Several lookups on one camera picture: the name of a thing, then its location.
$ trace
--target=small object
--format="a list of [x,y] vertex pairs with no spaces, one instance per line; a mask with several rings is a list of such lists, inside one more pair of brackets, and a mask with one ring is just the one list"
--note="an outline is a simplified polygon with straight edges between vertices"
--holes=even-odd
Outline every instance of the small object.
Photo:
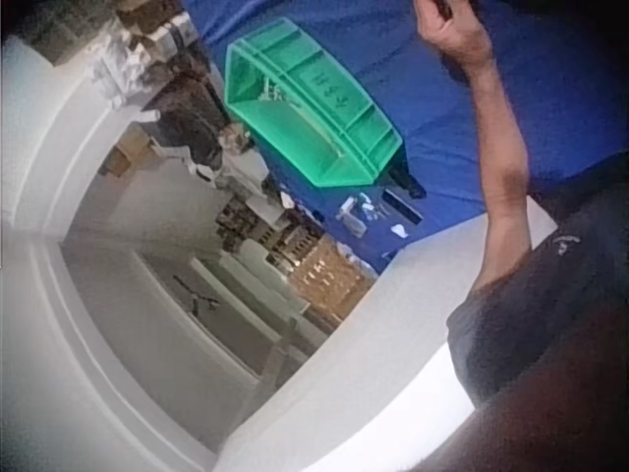
[[262,93],[259,96],[259,100],[261,101],[269,101],[271,100],[271,94],[270,94],[270,88],[271,88],[271,82],[268,79],[268,77],[264,78],[264,85],[262,87]]
[[193,21],[188,12],[180,13],[170,21],[170,24],[174,26],[181,35],[184,46],[188,47],[199,39],[199,33],[195,25],[193,25]]
[[341,222],[358,239],[365,236],[367,225],[352,213],[346,213],[341,217]]
[[402,239],[406,239],[409,237],[409,233],[406,232],[406,228],[403,224],[396,224],[395,226],[391,226],[391,231],[397,234]]
[[218,134],[220,146],[227,152],[239,155],[251,148],[251,133],[241,123],[230,123]]
[[161,26],[141,39],[150,57],[159,62],[168,62],[178,52],[177,42],[169,28]]
[[365,218],[369,221],[376,221],[379,217],[378,212],[375,210],[375,206],[372,204],[364,203],[361,205],[361,209],[365,214]]
[[202,164],[195,164],[194,162],[192,162],[192,164],[189,164],[188,170],[191,175],[197,175],[197,177],[208,183],[212,189],[216,188],[217,175],[211,167]]
[[273,99],[273,101],[283,101],[284,100],[284,93],[282,92],[281,88],[276,86],[276,85],[273,86],[272,99]]
[[338,209],[338,213],[336,214],[336,219],[341,219],[344,214],[348,214],[354,207],[358,201],[354,197],[348,197],[347,200],[341,205]]
[[559,243],[557,254],[559,256],[563,256],[568,252],[571,245],[579,244],[581,242],[581,238],[578,236],[559,236],[558,238],[554,238],[552,242]]
[[325,221],[325,216],[323,216],[323,214],[320,211],[314,210],[313,217],[319,223],[323,223]]
[[389,167],[388,174],[398,187],[409,193],[409,197],[413,200],[421,200],[426,197],[426,189],[411,174],[406,159],[395,159]]
[[424,220],[424,218],[414,208],[407,205],[402,199],[393,194],[391,191],[385,190],[384,192],[382,192],[382,199],[385,203],[392,206],[402,216],[404,216],[413,224],[418,225]]
[[363,199],[363,201],[364,201],[366,204],[370,204],[370,203],[372,202],[372,199],[370,199],[370,196],[369,196],[369,195],[367,195],[367,194],[366,194],[366,193],[364,193],[364,192],[361,192],[360,197],[361,197],[361,199]]
[[295,201],[286,192],[280,192],[279,196],[280,196],[280,199],[282,200],[283,207],[285,207],[286,209],[293,209],[295,207]]
[[159,110],[148,110],[139,113],[134,121],[137,123],[155,123],[160,118],[161,112]]
[[190,310],[191,314],[195,317],[198,318],[199,317],[199,308],[200,308],[200,304],[199,301],[204,301],[205,303],[207,303],[207,307],[211,310],[214,311],[216,310],[217,307],[220,307],[220,302],[218,300],[216,300],[215,298],[211,298],[211,297],[204,297],[202,295],[200,295],[198,292],[196,292],[195,290],[193,290],[192,288],[190,288],[190,286],[184,282],[182,280],[182,278],[179,275],[173,275],[173,279],[184,289],[186,290],[191,298],[192,298],[192,302],[193,302],[193,307]]

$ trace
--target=green plastic bin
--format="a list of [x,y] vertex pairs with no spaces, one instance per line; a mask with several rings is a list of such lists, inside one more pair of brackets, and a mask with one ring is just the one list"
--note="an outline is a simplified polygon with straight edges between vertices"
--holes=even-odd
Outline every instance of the green plastic bin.
[[373,100],[287,19],[229,45],[226,103],[317,187],[372,184],[402,145]]

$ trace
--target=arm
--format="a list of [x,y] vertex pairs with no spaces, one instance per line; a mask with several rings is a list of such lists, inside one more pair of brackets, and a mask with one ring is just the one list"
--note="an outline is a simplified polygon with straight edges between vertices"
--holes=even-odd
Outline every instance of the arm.
[[449,20],[438,13],[435,0],[416,0],[415,5],[421,37],[463,68],[476,108],[488,229],[475,291],[511,273],[531,251],[528,155],[485,28],[469,0],[447,1],[452,11]]

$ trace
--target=wooden crate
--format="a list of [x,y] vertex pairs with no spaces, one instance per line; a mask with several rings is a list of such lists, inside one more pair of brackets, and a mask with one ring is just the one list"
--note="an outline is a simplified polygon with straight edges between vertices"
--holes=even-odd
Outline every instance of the wooden crate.
[[289,280],[300,295],[326,317],[329,325],[340,325],[373,281],[338,253],[332,238],[323,236]]

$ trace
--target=forearm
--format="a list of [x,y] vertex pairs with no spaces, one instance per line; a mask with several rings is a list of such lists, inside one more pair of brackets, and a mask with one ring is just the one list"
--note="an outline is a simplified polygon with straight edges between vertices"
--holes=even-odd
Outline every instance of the forearm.
[[481,182],[489,218],[526,211],[528,155],[494,61],[468,73],[479,130]]

